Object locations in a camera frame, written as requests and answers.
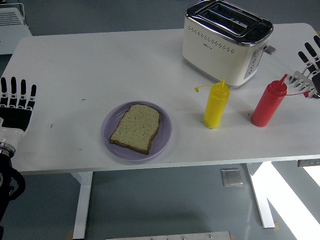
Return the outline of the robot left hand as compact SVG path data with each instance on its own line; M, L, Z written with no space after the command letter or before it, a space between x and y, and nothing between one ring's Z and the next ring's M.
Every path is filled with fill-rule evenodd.
M0 148L12 156L29 128L36 93L37 86L34 84L31 86L30 94L27 94L24 79L20 82L20 88L17 87L14 76L10 80L10 88L5 77L0 79Z

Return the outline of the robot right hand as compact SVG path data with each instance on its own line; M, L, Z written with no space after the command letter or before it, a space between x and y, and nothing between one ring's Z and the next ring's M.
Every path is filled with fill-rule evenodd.
M305 42L304 47L310 58L303 51L298 52L298 56L305 64L302 75L308 79L309 85L313 87L316 95L320 96L320 54L309 42Z

